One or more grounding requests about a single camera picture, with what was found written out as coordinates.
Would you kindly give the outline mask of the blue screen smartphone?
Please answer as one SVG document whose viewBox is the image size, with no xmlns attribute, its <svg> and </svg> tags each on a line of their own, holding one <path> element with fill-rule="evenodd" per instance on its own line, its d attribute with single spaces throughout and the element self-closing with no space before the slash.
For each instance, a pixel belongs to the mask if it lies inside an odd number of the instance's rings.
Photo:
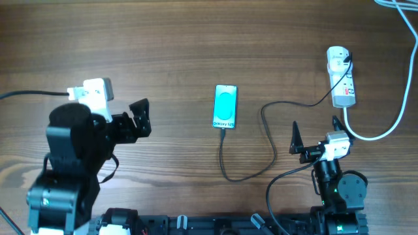
<svg viewBox="0 0 418 235">
<path fill-rule="evenodd" d="M 223 84 L 216 86 L 212 118 L 212 126 L 214 128 L 235 128 L 237 100 L 238 88 L 236 86 Z"/>
</svg>

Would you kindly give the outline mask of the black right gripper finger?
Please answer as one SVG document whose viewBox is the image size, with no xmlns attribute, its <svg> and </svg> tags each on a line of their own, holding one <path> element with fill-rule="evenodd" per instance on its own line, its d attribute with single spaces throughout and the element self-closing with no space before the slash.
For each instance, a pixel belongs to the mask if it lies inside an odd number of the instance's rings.
<svg viewBox="0 0 418 235">
<path fill-rule="evenodd" d="M 337 116 L 332 117 L 332 125 L 335 131 L 344 131 L 348 135 L 350 142 L 353 142 L 355 140 L 355 137 L 348 131 L 346 126 L 340 122 Z"/>
<path fill-rule="evenodd" d="M 293 129 L 292 129 L 292 137 L 290 148 L 291 149 L 302 149 L 304 147 L 300 131 L 298 128 L 298 123 L 296 121 L 293 122 Z"/>
</svg>

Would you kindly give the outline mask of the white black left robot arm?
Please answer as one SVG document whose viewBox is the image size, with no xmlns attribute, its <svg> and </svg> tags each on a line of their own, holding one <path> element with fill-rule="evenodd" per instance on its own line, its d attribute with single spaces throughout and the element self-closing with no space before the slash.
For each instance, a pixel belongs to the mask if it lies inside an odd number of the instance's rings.
<svg viewBox="0 0 418 235">
<path fill-rule="evenodd" d="M 72 234 L 91 219 L 101 184 L 97 175 L 104 163 L 115 157 L 115 146 L 133 144 L 152 131 L 148 99 L 129 108 L 132 117 L 117 114 L 111 122 L 85 104 L 74 102 L 50 113 L 46 128 L 50 151 L 27 193 L 32 232 L 52 228 Z"/>
</svg>

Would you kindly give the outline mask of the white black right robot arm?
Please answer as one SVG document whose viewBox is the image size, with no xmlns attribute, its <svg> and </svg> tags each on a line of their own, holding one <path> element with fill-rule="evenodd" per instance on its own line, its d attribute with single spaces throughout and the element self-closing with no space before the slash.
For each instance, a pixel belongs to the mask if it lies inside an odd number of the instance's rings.
<svg viewBox="0 0 418 235">
<path fill-rule="evenodd" d="M 339 160 L 350 154 L 355 137 L 336 117 L 334 130 L 315 146 L 303 144 L 298 124 L 293 122 L 289 148 L 292 155 L 300 155 L 300 163 L 313 166 L 311 177 L 314 190 L 322 205 L 314 206 L 308 214 L 306 228 L 300 234 L 368 234 L 364 209 L 368 180 L 355 170 L 342 171 Z"/>
</svg>

